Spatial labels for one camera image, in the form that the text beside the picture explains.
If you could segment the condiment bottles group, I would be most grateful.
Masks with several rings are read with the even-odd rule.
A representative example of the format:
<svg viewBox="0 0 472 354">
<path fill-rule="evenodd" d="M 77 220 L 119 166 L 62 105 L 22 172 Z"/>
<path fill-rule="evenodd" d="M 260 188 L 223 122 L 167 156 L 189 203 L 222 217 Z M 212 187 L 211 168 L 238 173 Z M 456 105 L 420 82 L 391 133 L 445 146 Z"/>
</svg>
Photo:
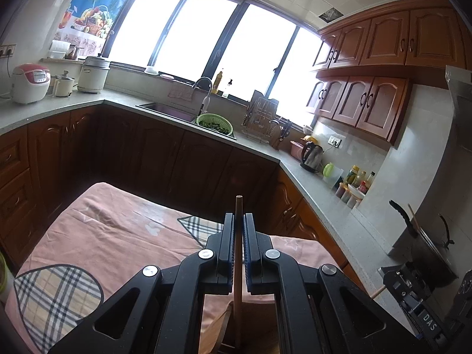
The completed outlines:
<svg viewBox="0 0 472 354">
<path fill-rule="evenodd" d="M 367 173 L 357 165 L 353 165 L 346 177 L 341 177 L 337 183 L 335 196 L 350 209 L 358 207 L 371 188 L 376 173 Z"/>
</svg>

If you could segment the oil bottle on sill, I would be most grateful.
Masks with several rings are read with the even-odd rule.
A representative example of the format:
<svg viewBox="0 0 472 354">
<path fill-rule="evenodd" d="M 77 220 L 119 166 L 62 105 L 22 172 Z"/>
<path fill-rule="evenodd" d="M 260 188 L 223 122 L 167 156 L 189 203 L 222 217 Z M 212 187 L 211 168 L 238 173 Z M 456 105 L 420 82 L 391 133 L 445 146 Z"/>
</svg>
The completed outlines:
<svg viewBox="0 0 472 354">
<path fill-rule="evenodd" d="M 219 84 L 222 80 L 222 76 L 223 76 L 223 70 L 220 70 L 218 72 L 218 74 L 216 75 L 215 79 L 214 79 L 214 83 L 213 83 L 213 87 L 212 87 L 212 90 L 211 92 L 213 94 L 217 94 L 218 93 L 218 87 L 219 87 Z"/>
</svg>

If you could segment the small white lidded pot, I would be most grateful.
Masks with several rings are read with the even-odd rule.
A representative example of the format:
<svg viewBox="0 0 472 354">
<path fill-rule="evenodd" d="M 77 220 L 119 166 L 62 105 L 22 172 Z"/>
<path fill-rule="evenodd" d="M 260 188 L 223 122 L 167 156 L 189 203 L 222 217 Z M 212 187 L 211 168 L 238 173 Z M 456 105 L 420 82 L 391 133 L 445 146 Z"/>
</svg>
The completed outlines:
<svg viewBox="0 0 472 354">
<path fill-rule="evenodd" d="M 57 98 L 67 98 L 72 94 L 74 78 L 69 75 L 69 71 L 64 70 L 54 79 L 52 95 Z"/>
</svg>

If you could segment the green lid plastic jug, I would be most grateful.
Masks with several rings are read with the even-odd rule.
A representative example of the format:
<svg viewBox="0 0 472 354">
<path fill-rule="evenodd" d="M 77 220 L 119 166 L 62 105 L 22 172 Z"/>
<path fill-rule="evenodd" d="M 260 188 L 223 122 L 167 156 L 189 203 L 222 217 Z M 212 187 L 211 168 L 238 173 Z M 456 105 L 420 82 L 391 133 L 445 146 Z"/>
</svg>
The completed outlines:
<svg viewBox="0 0 472 354">
<path fill-rule="evenodd" d="M 344 170 L 333 163 L 327 163 L 322 171 L 322 180 L 330 188 L 334 188 Z"/>
</svg>

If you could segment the brown carved chopstick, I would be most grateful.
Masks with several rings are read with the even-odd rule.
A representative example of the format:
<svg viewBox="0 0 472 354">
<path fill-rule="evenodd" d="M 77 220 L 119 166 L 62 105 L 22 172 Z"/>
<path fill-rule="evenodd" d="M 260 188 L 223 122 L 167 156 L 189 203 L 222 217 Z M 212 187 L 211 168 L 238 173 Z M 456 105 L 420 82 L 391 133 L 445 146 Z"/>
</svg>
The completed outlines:
<svg viewBox="0 0 472 354">
<path fill-rule="evenodd" d="M 386 287 L 383 285 L 381 288 L 375 290 L 372 294 L 371 294 L 371 299 L 375 299 L 377 296 L 379 296 L 384 290 L 386 289 Z"/>
</svg>

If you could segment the black wok with lid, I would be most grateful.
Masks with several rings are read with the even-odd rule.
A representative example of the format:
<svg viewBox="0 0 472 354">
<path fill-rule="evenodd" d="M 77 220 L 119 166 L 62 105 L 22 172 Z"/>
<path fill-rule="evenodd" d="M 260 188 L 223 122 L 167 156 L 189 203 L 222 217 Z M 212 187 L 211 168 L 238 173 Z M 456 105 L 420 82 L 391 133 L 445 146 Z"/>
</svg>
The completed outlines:
<svg viewBox="0 0 472 354">
<path fill-rule="evenodd" d="M 440 289 L 455 281 L 458 276 L 451 268 L 448 259 L 440 252 L 438 244 L 435 244 L 418 224 L 416 216 L 413 213 L 409 215 L 393 200 L 389 200 L 389 205 L 401 215 L 407 226 L 407 232 L 414 240 L 411 246 L 411 263 L 421 273 L 424 282 L 431 288 Z"/>
</svg>

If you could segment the white electric cooker pot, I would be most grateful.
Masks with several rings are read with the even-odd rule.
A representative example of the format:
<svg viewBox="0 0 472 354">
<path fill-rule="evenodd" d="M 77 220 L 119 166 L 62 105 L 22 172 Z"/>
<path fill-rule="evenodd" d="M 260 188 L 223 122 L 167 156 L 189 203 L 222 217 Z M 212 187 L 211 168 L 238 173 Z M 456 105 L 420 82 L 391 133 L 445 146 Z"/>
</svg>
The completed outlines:
<svg viewBox="0 0 472 354">
<path fill-rule="evenodd" d="M 78 91 L 98 94 L 103 90 L 110 61 L 100 56 L 87 56 L 78 78 Z"/>
</svg>

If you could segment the light wooden chopstick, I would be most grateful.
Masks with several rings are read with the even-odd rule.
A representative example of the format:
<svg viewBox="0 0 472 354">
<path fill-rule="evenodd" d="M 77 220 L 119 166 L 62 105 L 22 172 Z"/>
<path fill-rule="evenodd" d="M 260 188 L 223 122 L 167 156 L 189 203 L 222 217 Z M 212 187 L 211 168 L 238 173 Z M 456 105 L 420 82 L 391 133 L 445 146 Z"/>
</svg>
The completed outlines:
<svg viewBox="0 0 472 354">
<path fill-rule="evenodd" d="M 242 226 L 243 200 L 241 195 L 235 198 L 235 264 L 234 264 L 234 319 L 235 347 L 239 348 L 242 330 Z"/>
</svg>

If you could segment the pink heart-print tablecloth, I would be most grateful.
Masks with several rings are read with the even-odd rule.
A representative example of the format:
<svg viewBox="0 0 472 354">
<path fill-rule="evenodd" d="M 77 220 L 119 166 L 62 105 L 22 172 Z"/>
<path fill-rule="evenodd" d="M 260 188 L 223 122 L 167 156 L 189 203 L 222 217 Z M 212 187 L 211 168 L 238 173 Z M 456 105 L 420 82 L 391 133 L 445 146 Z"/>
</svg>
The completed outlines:
<svg viewBox="0 0 472 354">
<path fill-rule="evenodd" d="M 178 265 L 221 230 L 216 222 L 95 184 L 30 250 L 6 315 L 32 353 L 46 353 L 139 269 Z"/>
</svg>

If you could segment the steel electric kettle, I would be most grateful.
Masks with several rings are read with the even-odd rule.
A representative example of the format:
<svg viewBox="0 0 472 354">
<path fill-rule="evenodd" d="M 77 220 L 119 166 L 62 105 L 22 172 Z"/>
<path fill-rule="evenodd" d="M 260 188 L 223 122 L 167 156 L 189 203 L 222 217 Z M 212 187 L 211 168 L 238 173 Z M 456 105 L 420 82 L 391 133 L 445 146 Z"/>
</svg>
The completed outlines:
<svg viewBox="0 0 472 354">
<path fill-rule="evenodd" d="M 301 152 L 300 166 L 309 172 L 315 173 L 321 163 L 323 153 L 324 150 L 320 145 L 307 142 Z"/>
</svg>

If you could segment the upper wooden wall cabinets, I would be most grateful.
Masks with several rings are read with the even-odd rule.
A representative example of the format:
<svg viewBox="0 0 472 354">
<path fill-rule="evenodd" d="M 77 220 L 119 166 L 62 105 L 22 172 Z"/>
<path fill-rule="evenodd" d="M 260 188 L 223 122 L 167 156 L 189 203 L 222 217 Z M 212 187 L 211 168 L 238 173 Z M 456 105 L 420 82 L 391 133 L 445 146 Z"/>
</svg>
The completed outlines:
<svg viewBox="0 0 472 354">
<path fill-rule="evenodd" d="M 394 144 L 412 86 L 446 88 L 446 67 L 471 68 L 471 24 L 448 0 L 398 0 L 329 24 L 308 105 L 318 117 Z"/>
</svg>

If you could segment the tropical fruit wall poster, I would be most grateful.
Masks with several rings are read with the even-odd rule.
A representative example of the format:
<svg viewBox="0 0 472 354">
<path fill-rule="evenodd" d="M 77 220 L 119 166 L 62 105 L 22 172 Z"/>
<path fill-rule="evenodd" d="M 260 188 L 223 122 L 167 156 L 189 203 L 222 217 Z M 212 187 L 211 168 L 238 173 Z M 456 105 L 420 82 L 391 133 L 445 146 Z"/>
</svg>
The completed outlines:
<svg viewBox="0 0 472 354">
<path fill-rule="evenodd" d="M 71 0 L 54 39 L 78 48 L 79 58 L 101 54 L 126 0 Z"/>
</svg>

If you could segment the wooden utensil holder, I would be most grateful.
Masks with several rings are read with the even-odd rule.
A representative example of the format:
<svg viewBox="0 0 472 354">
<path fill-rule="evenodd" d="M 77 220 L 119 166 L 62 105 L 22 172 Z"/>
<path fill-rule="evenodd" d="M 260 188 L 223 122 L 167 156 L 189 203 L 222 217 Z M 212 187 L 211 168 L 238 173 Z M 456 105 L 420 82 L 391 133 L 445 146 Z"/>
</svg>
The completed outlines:
<svg viewBox="0 0 472 354">
<path fill-rule="evenodd" d="M 280 353 L 275 305 L 242 303 L 235 316 L 227 303 L 201 332 L 199 353 Z"/>
</svg>

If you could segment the dish drying rack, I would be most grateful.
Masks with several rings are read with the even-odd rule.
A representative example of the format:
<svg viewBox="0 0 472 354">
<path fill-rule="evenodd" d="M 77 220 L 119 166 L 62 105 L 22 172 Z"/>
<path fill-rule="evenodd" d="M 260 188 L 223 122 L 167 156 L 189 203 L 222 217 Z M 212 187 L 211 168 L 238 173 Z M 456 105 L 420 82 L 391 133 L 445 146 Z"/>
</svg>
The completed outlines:
<svg viewBox="0 0 472 354">
<path fill-rule="evenodd" d="M 246 136 L 268 144 L 271 133 L 279 121 L 276 119 L 279 101 L 266 98 L 254 90 L 242 121 L 242 133 Z"/>
</svg>

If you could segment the green colander basin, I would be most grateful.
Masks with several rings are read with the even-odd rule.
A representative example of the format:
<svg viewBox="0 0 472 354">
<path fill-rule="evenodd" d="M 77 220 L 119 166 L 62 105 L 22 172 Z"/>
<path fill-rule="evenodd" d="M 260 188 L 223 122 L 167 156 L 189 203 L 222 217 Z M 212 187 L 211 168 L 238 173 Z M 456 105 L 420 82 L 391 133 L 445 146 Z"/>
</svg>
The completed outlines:
<svg viewBox="0 0 472 354">
<path fill-rule="evenodd" d="M 231 136 L 234 132 L 231 123 L 218 114 L 201 114 L 197 117 L 196 124 L 225 136 Z"/>
</svg>

